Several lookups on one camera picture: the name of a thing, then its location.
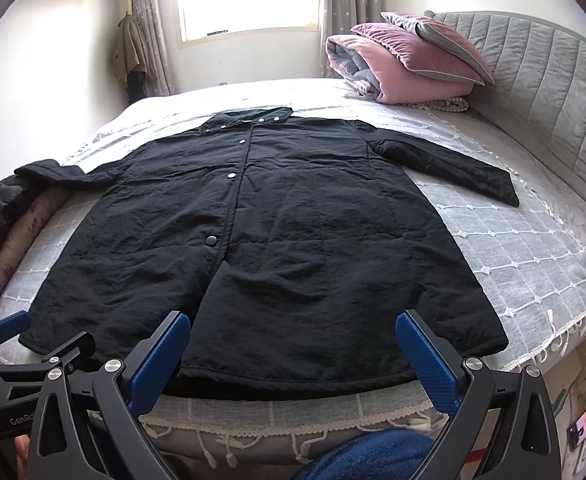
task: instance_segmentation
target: quilted headboard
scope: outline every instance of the quilted headboard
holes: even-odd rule
[[[586,200],[586,38],[521,14],[425,14],[468,38],[494,71],[494,86],[467,97],[471,108]]]

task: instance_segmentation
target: gray bed sheet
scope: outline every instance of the gray bed sheet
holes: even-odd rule
[[[67,162],[88,171],[148,140],[198,126],[215,112],[282,105],[301,116],[361,119],[401,130],[510,171],[520,208],[410,173],[444,219],[509,336],[508,348],[485,360],[501,370],[518,369],[527,362],[547,370],[586,337],[586,203],[513,139],[471,114],[380,105],[337,80],[238,84],[138,102],[101,128]],[[28,309],[99,196],[76,193],[55,214],[4,291],[0,319]],[[16,339],[0,345],[0,362],[38,360]],[[206,457],[209,462],[211,457],[228,459],[232,451],[241,460],[290,463],[307,460],[353,436],[358,428],[400,422],[433,431],[442,418],[429,407],[415,382],[301,401],[162,396],[141,420],[161,449]]]

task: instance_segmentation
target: blue fabric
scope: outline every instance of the blue fabric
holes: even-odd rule
[[[397,316],[395,337],[433,408],[455,415],[460,408],[455,375],[406,312]]]
[[[180,314],[131,377],[128,410],[134,418],[146,415],[153,409],[175,366],[180,362],[190,336],[189,318]]]
[[[432,445],[409,430],[367,433],[304,466],[291,480],[408,480]]]

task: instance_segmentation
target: folded comforter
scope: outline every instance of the folded comforter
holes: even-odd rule
[[[326,40],[332,69],[360,92],[382,104],[416,104],[467,95],[469,81],[432,79],[407,70],[384,46],[368,38],[337,34]]]

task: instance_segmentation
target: black coat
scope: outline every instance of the black coat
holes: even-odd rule
[[[411,380],[394,335],[407,308],[462,355],[504,349],[478,280],[402,168],[517,206],[509,174],[362,121],[291,113],[217,114],[88,174],[51,160],[17,170],[106,187],[20,341],[46,353],[86,330],[103,362],[181,310],[193,331],[170,391],[240,398]]]

